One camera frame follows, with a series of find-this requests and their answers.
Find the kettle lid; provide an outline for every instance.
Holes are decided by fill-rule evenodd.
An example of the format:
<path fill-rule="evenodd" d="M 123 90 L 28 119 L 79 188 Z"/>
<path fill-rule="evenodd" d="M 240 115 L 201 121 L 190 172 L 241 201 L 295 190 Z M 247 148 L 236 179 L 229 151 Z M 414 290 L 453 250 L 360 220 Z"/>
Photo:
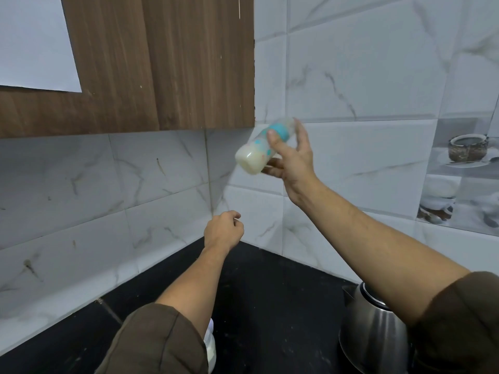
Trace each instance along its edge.
<path fill-rule="evenodd" d="M 363 282 L 360 285 L 360 292 L 366 298 L 366 300 L 370 302 L 372 305 L 386 311 L 391 311 L 390 308 L 386 305 L 386 303 L 378 295 L 378 293 L 376 293 L 374 289 L 365 282 Z"/>

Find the brown sleeve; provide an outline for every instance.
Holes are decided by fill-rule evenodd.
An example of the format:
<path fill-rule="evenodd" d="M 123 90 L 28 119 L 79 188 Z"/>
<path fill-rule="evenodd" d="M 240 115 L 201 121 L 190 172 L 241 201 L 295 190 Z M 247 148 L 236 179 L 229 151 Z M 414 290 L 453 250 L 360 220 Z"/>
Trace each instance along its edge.
<path fill-rule="evenodd" d="M 499 373 L 499 277 L 474 272 L 452 283 L 410 335 L 424 357 L 473 373 Z"/>
<path fill-rule="evenodd" d="M 128 316 L 95 374 L 207 374 L 201 336 L 173 307 L 151 303 Z"/>

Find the electric kettle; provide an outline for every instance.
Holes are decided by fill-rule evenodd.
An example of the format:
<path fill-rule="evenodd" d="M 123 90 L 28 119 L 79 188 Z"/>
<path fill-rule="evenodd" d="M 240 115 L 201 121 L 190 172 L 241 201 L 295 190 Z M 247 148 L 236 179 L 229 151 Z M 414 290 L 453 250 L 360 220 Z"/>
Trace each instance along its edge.
<path fill-rule="evenodd" d="M 363 374 L 405 374 L 409 342 L 405 324 L 364 282 L 343 286 L 346 315 L 339 342 Z"/>

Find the person's left hand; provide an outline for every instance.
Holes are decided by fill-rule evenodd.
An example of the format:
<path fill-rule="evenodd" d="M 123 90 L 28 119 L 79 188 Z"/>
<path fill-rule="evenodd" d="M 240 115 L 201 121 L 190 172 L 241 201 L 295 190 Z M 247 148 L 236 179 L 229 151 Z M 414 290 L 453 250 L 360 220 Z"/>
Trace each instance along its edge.
<path fill-rule="evenodd" d="M 205 247 L 222 249 L 227 253 L 239 243 L 245 228 L 237 219 L 241 214 L 231 210 L 215 215 L 205 228 Z"/>

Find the cabinet door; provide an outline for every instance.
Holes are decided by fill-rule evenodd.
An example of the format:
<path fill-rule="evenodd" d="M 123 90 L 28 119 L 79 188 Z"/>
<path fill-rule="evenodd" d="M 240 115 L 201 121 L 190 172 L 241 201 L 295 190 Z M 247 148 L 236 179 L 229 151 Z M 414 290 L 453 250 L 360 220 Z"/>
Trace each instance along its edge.
<path fill-rule="evenodd" d="M 0 87 L 0 137 L 159 129 L 142 0 L 62 0 L 82 93 Z"/>
<path fill-rule="evenodd" d="M 161 130 L 254 126 L 253 0 L 142 0 Z"/>

